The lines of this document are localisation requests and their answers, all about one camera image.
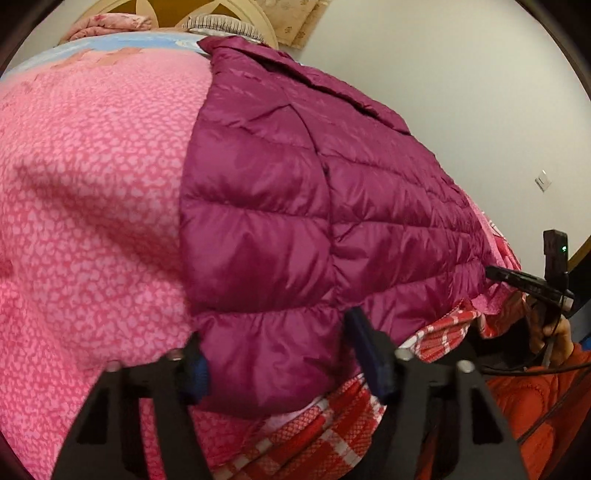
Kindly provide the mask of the person's right hand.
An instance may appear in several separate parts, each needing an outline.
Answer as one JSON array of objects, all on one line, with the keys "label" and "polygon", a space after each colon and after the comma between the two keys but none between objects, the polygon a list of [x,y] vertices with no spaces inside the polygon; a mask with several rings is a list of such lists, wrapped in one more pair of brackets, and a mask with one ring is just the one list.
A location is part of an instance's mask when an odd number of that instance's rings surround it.
[{"label": "person's right hand", "polygon": [[542,364],[549,368],[560,367],[574,351],[570,322],[561,316],[556,322],[545,324],[546,307],[531,296],[525,300],[525,312],[531,352],[546,354],[549,343],[553,342],[549,358],[543,360]]}]

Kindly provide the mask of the orange quilted sleeve forearm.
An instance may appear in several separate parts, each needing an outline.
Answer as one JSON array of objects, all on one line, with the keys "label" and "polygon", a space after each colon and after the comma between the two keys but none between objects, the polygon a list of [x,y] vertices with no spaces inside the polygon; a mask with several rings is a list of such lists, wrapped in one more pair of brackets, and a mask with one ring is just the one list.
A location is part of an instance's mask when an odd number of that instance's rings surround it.
[{"label": "orange quilted sleeve forearm", "polygon": [[531,479],[549,479],[574,448],[590,416],[590,353],[574,342],[565,373],[495,377],[487,381]]}]

